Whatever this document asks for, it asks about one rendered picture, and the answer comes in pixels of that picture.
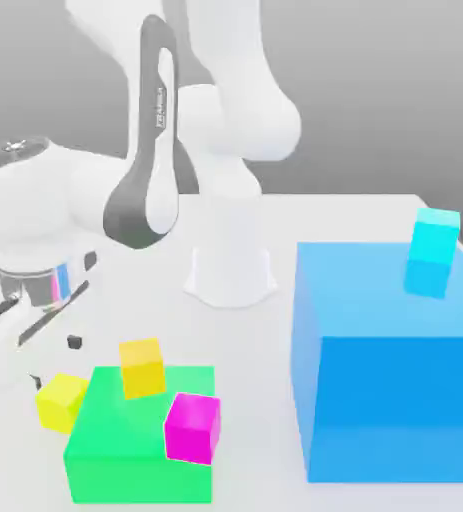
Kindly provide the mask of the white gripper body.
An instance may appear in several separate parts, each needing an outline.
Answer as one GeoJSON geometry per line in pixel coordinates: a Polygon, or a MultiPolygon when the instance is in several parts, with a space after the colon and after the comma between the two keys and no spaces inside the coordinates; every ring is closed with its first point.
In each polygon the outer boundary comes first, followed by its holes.
{"type": "Polygon", "coordinates": [[[89,295],[83,283],[75,297],[59,306],[35,307],[28,294],[0,290],[0,376],[50,376],[73,367],[77,351],[70,336],[86,336],[77,307],[89,295]]]}

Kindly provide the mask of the small yellow cube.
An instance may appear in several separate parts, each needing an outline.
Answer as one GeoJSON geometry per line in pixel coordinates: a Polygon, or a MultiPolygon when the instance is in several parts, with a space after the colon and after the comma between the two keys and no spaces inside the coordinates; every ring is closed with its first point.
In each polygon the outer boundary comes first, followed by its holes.
{"type": "Polygon", "coordinates": [[[35,398],[41,426],[70,434],[88,385],[88,379],[57,373],[35,398]]]}

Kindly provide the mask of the small orange cube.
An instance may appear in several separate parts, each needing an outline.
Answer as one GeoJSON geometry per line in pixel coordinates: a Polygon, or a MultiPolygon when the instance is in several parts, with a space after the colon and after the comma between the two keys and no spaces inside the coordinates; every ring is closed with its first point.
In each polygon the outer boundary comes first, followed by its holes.
{"type": "Polygon", "coordinates": [[[166,391],[163,357],[157,338],[122,342],[119,356],[127,400],[166,391]]]}

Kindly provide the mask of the small magenta cube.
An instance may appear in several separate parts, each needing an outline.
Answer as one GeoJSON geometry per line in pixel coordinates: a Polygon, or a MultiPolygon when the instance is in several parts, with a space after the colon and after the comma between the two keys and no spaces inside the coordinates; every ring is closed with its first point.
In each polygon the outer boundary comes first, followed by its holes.
{"type": "Polygon", "coordinates": [[[166,457],[210,466],[221,433],[221,400],[178,392],[163,425],[166,457]]]}

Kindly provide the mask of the small cyan cube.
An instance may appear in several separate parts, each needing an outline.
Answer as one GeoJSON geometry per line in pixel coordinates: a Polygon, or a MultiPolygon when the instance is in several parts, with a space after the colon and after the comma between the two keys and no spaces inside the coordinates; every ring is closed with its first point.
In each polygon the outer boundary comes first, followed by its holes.
{"type": "Polygon", "coordinates": [[[419,208],[407,257],[408,293],[443,299],[461,229],[458,211],[419,208]]]}

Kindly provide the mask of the large green box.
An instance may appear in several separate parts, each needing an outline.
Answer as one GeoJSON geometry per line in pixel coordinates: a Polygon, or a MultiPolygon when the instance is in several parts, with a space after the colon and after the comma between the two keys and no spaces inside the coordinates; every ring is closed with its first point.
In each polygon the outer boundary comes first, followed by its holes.
{"type": "Polygon", "coordinates": [[[179,392],[215,394],[212,366],[165,369],[166,392],[127,400],[121,369],[94,368],[64,451],[76,504],[207,504],[209,465],[166,457],[164,422],[179,392]]]}

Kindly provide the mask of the large blue box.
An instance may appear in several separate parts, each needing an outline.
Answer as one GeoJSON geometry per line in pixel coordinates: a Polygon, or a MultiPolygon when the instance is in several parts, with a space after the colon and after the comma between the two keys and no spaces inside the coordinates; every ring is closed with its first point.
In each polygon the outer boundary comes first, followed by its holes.
{"type": "Polygon", "coordinates": [[[463,483],[463,251],[441,298],[404,243],[297,246],[290,374],[311,483],[463,483]]]}

